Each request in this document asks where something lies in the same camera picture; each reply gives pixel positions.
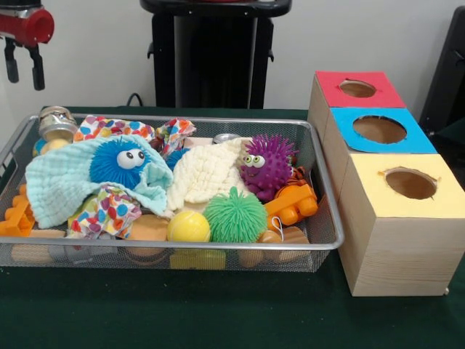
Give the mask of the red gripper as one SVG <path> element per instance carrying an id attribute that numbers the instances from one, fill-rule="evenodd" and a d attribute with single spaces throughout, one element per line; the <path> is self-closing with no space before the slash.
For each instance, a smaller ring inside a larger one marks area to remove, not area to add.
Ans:
<path id="1" fill-rule="evenodd" d="M 54 18 L 43 7 L 29 9 L 1 9 L 1 37 L 5 37 L 4 56 L 7 77 L 13 84 L 19 81 L 15 48 L 17 43 L 27 46 L 33 61 L 33 86 L 45 89 L 43 59 L 37 44 L 48 43 L 54 34 Z"/>

